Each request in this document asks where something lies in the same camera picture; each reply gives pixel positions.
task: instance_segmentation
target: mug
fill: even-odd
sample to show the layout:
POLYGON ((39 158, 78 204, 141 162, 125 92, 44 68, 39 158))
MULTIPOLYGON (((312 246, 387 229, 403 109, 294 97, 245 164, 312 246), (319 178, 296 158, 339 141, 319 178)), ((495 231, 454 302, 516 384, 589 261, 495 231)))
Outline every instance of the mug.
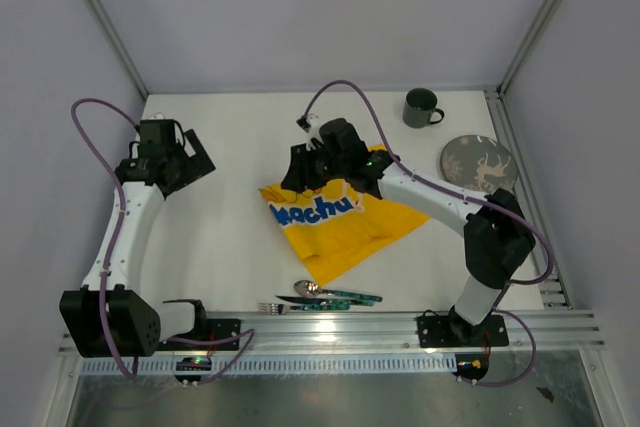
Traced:
POLYGON ((402 120, 414 129, 439 124, 444 119, 444 112, 436 108, 436 105, 438 105, 438 98, 432 91, 421 88, 412 89, 405 98, 402 120), (433 120, 434 113, 440 114, 440 118, 433 120))

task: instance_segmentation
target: white table surface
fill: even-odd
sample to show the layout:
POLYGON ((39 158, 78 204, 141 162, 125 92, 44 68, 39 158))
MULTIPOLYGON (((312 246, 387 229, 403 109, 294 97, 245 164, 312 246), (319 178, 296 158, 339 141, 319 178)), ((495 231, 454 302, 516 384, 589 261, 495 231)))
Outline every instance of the white table surface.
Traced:
MULTIPOLYGON (((391 146, 403 160, 437 175, 445 144, 464 134, 494 137, 482 92, 438 92, 446 112, 437 126, 411 129, 402 123, 403 92, 371 92, 391 146)), ((293 283, 310 279, 281 227, 258 192, 278 182, 289 149, 305 141, 296 125, 312 93, 152 95, 143 114, 161 112, 195 129, 216 165, 215 172, 170 196, 158 215, 142 269, 142 294, 152 303, 196 298, 207 310, 255 311, 274 295, 295 295, 293 283)), ((327 92, 316 103, 321 120, 345 117, 368 144, 379 143, 369 114, 351 92, 327 92)), ((329 288, 382 295, 374 308, 354 310, 445 310, 468 276, 463 240, 431 219, 328 284, 329 288)), ((515 277, 532 278, 530 260, 515 277)), ((541 309, 536 286, 513 287, 501 306, 541 309)))

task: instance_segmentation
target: yellow towel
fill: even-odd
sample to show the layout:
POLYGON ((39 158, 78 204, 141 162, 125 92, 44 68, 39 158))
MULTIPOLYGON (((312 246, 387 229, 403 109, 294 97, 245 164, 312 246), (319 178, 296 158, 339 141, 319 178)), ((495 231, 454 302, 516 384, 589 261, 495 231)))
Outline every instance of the yellow towel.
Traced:
POLYGON ((304 194, 282 190, 279 183, 261 188, 260 193, 320 285, 429 219, 406 205, 360 194, 343 180, 304 194))

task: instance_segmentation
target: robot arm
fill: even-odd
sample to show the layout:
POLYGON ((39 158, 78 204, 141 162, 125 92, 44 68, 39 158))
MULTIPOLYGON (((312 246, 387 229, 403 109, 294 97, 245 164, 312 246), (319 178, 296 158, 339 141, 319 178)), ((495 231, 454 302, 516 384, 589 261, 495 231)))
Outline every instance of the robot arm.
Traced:
POLYGON ((428 213, 464 237, 466 265, 471 275, 449 312, 448 322, 450 333, 459 344, 476 341, 484 334, 484 324, 496 300, 535 241, 531 233, 509 217, 468 199, 489 201, 522 216, 515 197, 505 190, 485 195, 415 172, 462 194, 463 200, 456 199, 416 181, 393 162, 388 152, 370 152, 344 119, 332 120, 319 129, 310 120, 298 121, 313 136, 308 144, 291 148, 291 164, 282 188, 302 193, 341 178, 358 192, 428 213))
POLYGON ((176 334, 190 332, 206 321, 202 303, 195 300, 164 302, 154 309, 140 296, 140 272, 147 242, 165 199, 212 172, 215 166, 195 132, 176 140, 174 120, 140 122, 137 156, 122 160, 116 175, 124 190, 126 205, 114 194, 111 219, 102 245, 81 288, 64 292, 60 311, 78 351, 83 357, 108 356, 98 315, 100 275, 107 246, 122 211, 124 222, 111 256, 107 278, 109 327, 123 356, 148 356, 158 343, 176 334), (185 142, 195 154, 187 155, 185 142))

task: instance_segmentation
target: fork tines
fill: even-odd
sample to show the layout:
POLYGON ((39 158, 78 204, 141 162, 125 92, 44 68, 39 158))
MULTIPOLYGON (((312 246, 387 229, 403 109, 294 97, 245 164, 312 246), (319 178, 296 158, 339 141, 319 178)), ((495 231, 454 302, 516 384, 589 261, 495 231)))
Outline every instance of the fork tines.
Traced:
POLYGON ((258 312, 271 315, 282 315, 286 313, 288 309, 285 309, 284 304, 258 304, 258 312))

